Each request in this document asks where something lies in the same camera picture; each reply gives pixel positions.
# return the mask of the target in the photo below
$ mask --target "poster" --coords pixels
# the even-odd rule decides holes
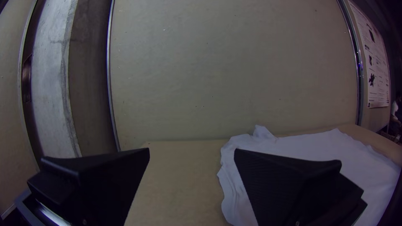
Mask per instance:
[[[364,75],[365,82],[368,84],[367,107],[387,107],[389,106],[389,70],[384,41],[366,15],[352,1],[349,0],[349,4],[363,44],[360,51],[364,52],[366,58],[362,59],[362,66],[367,71]]]

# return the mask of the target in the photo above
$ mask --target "table surface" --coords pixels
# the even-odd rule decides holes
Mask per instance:
[[[314,134],[333,128],[280,136]],[[399,145],[356,125],[337,128],[402,166]],[[145,143],[142,147],[149,147],[151,158],[125,225],[229,225],[222,214],[224,196],[216,176],[221,167],[220,149],[227,141]]]

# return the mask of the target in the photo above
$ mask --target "crumpled fabric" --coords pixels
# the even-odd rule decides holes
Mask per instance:
[[[253,135],[232,137],[221,148],[219,182],[223,189],[222,212],[234,226],[257,226],[257,220],[234,163],[236,148],[312,161],[338,159],[340,172],[364,190],[367,203],[356,226],[377,225],[392,197],[401,168],[371,146],[333,129],[324,133],[277,138],[263,126]]]

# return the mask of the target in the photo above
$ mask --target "beige wall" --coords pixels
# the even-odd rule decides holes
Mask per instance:
[[[111,92],[122,150],[147,140],[355,123],[356,63],[336,0],[118,0]]]
[[[31,8],[30,0],[8,1],[0,13],[0,213],[27,188],[35,174],[25,128],[22,126],[17,88],[21,40]]]

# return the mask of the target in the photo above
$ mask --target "metal edge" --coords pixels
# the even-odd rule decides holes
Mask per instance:
[[[4,220],[13,210],[15,210],[15,204],[13,203],[4,213],[1,214],[1,218]]]
[[[111,2],[110,13],[109,13],[108,42],[107,42],[107,47],[106,47],[106,73],[107,73],[107,80],[108,80],[110,117],[112,119],[112,127],[113,127],[114,139],[116,141],[117,151],[120,152],[121,148],[120,148],[120,143],[119,143],[119,137],[117,136],[116,121],[114,119],[114,112],[113,112],[112,87],[111,87],[111,77],[110,77],[110,39],[111,39],[111,32],[112,32],[113,9],[114,9],[114,0],[112,0],[112,2]]]
[[[352,42],[354,56],[356,61],[356,79],[357,79],[357,112],[356,112],[356,125],[360,126],[363,118],[363,97],[364,97],[364,72],[363,62],[361,58],[360,45],[356,34],[356,29],[350,16],[348,7],[344,0],[337,0],[339,8],[341,9],[343,18],[349,30],[350,41]]]
[[[31,22],[32,14],[34,13],[34,9],[36,7],[37,2],[38,2],[38,0],[33,0],[33,2],[32,2],[31,9],[29,10],[28,18],[26,20],[24,32],[23,32],[22,39],[21,39],[20,52],[19,52],[19,56],[18,56],[17,93],[18,93],[18,100],[19,100],[18,109],[19,109],[19,112],[20,112],[21,126],[23,127],[24,140],[25,140],[25,143],[26,143],[26,145],[27,145],[27,147],[29,149],[29,155],[31,156],[32,160],[35,163],[36,171],[39,172],[39,165],[38,165],[38,162],[36,161],[36,158],[34,156],[34,151],[32,149],[31,143],[29,141],[28,131],[26,129],[24,109],[23,109],[23,103],[22,103],[22,90],[21,90],[21,73],[22,73],[23,52],[24,52],[24,47],[25,47],[25,39],[26,39],[26,35],[27,35],[27,32],[28,32],[29,23]]]

